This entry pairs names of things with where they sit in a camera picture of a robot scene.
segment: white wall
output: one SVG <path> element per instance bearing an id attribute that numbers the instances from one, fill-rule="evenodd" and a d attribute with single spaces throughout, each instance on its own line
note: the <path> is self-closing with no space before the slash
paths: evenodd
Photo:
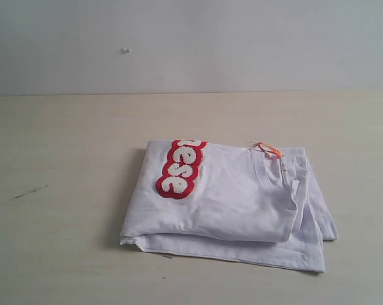
<path id="1" fill-rule="evenodd" d="M 0 0 L 0 95 L 331 88 L 383 88 L 383 0 Z"/>

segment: orange tag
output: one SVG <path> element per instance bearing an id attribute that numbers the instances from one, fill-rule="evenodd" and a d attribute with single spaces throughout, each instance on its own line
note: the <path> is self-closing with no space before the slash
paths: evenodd
<path id="1" fill-rule="evenodd" d="M 264 151 L 265 153 L 274 154 L 275 156 L 278 157 L 278 159 L 281 159 L 281 152 L 278 149 L 274 148 L 273 146 L 270 146 L 269 144 L 266 144 L 266 143 L 263 143 L 263 142 L 259 142 L 258 144 L 256 144 L 256 146 L 261 151 Z"/>

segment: wooden table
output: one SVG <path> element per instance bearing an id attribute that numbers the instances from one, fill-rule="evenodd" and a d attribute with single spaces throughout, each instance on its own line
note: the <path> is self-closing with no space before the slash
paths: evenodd
<path id="1" fill-rule="evenodd" d="M 306 147 L 326 273 L 119 246 L 150 139 Z M 0 304 L 383 304 L 383 91 L 0 97 Z"/>

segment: scuff mark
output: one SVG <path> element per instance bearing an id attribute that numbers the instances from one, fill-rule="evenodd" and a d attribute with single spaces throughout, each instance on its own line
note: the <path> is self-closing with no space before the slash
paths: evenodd
<path id="1" fill-rule="evenodd" d="M 37 188 L 37 189 L 33 189 L 33 190 L 29 191 L 29 192 L 20 194 L 20 195 L 18 195 L 18 196 L 15 196 L 15 197 L 12 198 L 12 200 L 21 198 L 21 197 L 23 197 L 23 196 L 25 196 L 25 195 L 28 195 L 28 194 L 36 193 L 36 192 L 38 192 L 38 191 L 40 191 L 41 189 L 44 189 L 44 188 L 46 188 L 46 187 L 49 187 L 49 185 L 48 185 L 47 183 L 46 183 L 44 186 L 42 186 L 42 187 L 39 187 L 39 188 Z"/>

